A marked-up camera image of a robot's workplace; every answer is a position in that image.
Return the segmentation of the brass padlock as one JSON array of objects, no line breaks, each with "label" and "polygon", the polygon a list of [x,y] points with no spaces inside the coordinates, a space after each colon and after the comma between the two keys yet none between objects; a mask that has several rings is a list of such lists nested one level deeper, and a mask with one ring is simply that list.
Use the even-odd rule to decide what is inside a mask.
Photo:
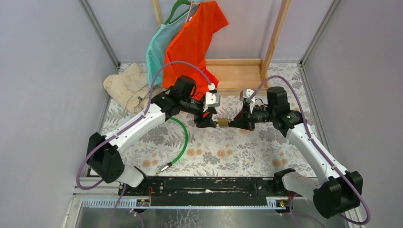
[{"label": "brass padlock", "polygon": [[225,118],[219,118],[217,120],[217,124],[220,128],[229,128],[229,123],[230,120],[229,119],[225,119]]}]

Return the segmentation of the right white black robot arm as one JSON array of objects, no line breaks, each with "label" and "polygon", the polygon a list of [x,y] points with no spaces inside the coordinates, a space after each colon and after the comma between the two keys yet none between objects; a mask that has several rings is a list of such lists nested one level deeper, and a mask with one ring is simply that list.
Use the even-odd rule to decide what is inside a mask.
[{"label": "right white black robot arm", "polygon": [[272,123],[300,151],[317,177],[314,181],[288,168],[274,174],[273,191],[280,196],[293,192],[311,200],[326,219],[359,207],[362,176],[348,171],[318,141],[301,112],[291,110],[285,89],[267,89],[267,105],[256,105],[253,93],[251,89],[240,92],[242,109],[228,126],[252,131],[256,124]]}]

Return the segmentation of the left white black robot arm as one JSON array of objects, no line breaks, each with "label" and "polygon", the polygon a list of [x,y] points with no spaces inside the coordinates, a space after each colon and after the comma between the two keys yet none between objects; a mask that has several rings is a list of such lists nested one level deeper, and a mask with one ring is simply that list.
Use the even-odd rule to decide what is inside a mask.
[{"label": "left white black robot arm", "polygon": [[144,175],[137,168],[125,167],[123,153],[151,129],[179,112],[192,114],[198,128],[215,128],[217,124],[212,116],[220,104],[216,86],[208,85],[207,92],[199,100],[195,98],[195,88],[192,78],[180,76],[173,86],[154,96],[144,110],[121,127],[106,135],[91,135],[87,148],[89,167],[105,183],[123,182],[135,195],[144,194],[147,191]]}]

